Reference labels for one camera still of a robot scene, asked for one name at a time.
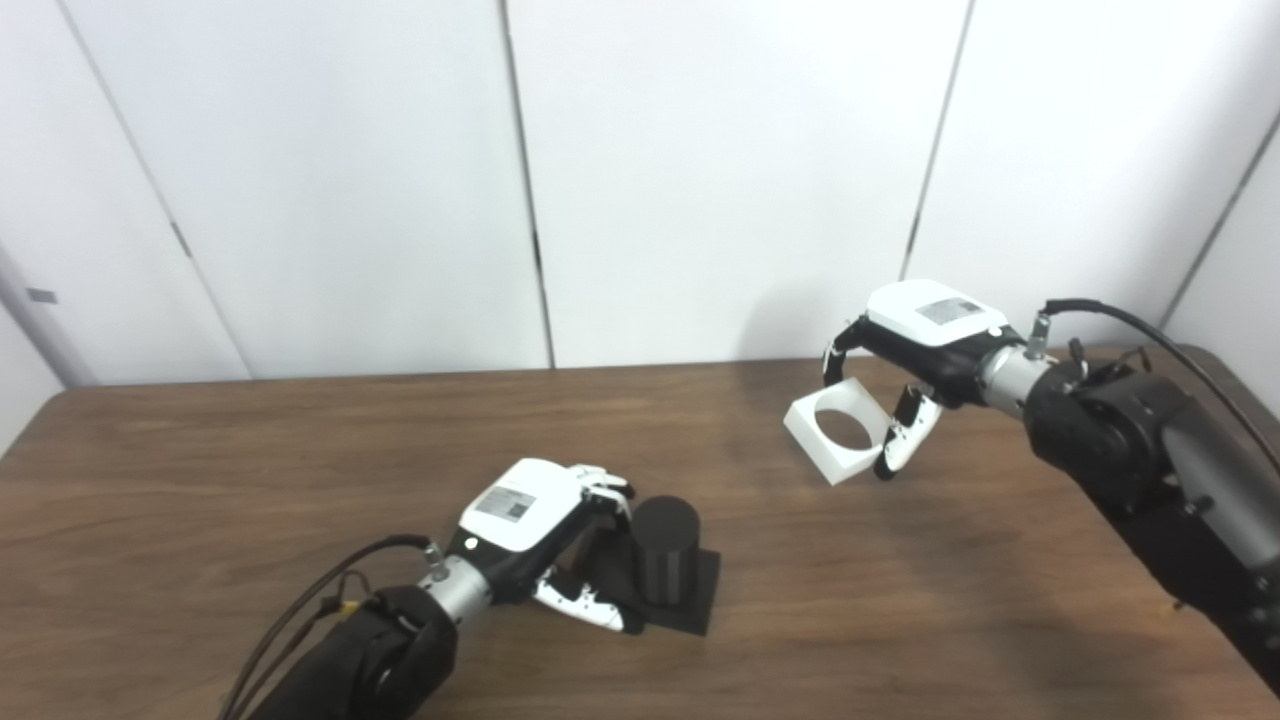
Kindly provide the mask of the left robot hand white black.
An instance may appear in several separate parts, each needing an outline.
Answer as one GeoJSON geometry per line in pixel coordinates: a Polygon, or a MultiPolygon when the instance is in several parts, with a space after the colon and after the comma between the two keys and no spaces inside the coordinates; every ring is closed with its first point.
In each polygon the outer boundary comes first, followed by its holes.
{"type": "Polygon", "coordinates": [[[518,460],[461,514],[444,553],[444,578],[422,588],[457,624],[484,609],[534,600],[581,623],[628,635],[640,614],[559,566],[598,520],[628,530],[634,487],[604,468],[518,460]]]}

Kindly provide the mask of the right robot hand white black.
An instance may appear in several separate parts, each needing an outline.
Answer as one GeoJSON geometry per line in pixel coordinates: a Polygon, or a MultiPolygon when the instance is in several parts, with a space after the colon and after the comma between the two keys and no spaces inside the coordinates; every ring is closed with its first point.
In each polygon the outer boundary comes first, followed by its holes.
{"type": "Polygon", "coordinates": [[[1006,348],[1024,343],[995,307],[936,281],[900,281],[876,290],[867,309],[828,343],[826,386],[844,380],[845,357],[864,348],[906,372],[874,462],[892,480],[946,410],[987,406],[984,374],[1006,348]]]}

